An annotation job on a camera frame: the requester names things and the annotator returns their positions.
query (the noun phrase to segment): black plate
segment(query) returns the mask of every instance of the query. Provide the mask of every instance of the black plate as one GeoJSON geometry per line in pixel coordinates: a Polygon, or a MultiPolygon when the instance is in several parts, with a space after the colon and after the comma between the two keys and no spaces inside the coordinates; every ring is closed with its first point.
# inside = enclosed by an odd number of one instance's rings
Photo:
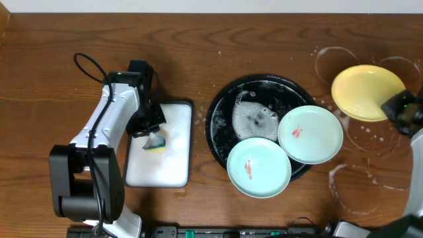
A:
{"type": "MultiPolygon", "coordinates": [[[[243,93],[242,101],[271,105],[271,110],[278,115],[279,122],[285,114],[298,106],[315,105],[313,98],[303,88],[277,75],[249,75],[228,84],[214,98],[206,119],[207,142],[216,161],[224,169],[229,152],[241,141],[232,127],[232,112],[237,95],[241,95],[243,91],[254,93],[243,93]]],[[[299,163],[291,158],[289,160],[292,169],[291,181],[298,179],[311,168],[311,165],[299,163]]]]}

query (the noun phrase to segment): tray with black rim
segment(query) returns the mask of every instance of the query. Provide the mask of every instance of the tray with black rim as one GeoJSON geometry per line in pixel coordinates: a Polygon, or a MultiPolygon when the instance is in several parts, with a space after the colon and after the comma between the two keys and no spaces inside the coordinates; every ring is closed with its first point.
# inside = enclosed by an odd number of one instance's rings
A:
{"type": "MultiPolygon", "coordinates": [[[[241,141],[232,125],[233,109],[239,95],[242,95],[243,101],[267,106],[278,115],[279,122],[286,113],[298,106],[315,105],[313,98],[302,87],[278,75],[248,75],[228,84],[211,102],[206,118],[207,143],[216,161],[224,169],[232,148],[241,141]]],[[[289,161],[290,181],[298,179],[311,168],[311,165],[291,158],[289,161]]]]}

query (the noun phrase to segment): soap foam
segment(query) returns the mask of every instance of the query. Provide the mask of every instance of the soap foam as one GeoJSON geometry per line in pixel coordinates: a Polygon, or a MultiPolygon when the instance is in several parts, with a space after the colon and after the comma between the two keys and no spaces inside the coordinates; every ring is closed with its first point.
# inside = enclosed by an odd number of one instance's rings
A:
{"type": "Polygon", "coordinates": [[[258,102],[241,102],[242,93],[235,100],[232,126],[241,140],[264,138],[278,140],[278,115],[258,102]]]}

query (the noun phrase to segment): white wall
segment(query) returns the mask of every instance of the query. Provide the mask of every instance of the white wall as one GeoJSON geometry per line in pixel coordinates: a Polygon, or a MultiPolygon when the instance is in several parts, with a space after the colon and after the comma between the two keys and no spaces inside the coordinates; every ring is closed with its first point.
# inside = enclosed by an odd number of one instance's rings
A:
{"type": "Polygon", "coordinates": [[[11,13],[423,13],[423,0],[0,0],[11,13]]]}

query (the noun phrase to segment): yellow bowl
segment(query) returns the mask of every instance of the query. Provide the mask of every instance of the yellow bowl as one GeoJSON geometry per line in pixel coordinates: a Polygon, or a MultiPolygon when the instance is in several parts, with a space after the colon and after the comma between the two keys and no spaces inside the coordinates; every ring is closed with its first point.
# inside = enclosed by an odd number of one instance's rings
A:
{"type": "Polygon", "coordinates": [[[357,65],[335,77],[332,97],[348,116],[378,122],[387,119],[382,104],[404,89],[404,83],[391,71],[374,65],[357,65]]]}

